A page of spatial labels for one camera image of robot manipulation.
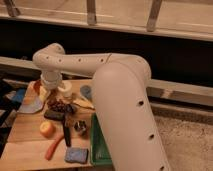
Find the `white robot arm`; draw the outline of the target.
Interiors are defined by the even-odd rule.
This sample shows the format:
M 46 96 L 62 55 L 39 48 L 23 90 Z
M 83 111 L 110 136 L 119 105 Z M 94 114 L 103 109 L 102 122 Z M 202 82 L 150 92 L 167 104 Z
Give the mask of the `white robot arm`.
M 92 102 L 115 171 L 171 171 L 147 97 L 148 62 L 137 55 L 96 53 L 67 55 L 53 43 L 33 55 L 41 81 L 49 89 L 63 71 L 92 79 Z

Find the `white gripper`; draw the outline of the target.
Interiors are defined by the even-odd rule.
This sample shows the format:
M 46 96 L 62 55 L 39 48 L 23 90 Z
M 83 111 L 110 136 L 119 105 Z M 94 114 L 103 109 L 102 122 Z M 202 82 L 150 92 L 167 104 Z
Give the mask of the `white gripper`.
M 45 71 L 41 72 L 41 84 L 39 90 L 39 98 L 42 102 L 45 102 L 50 95 L 49 90 L 56 89 L 62 82 L 62 75 L 59 71 Z

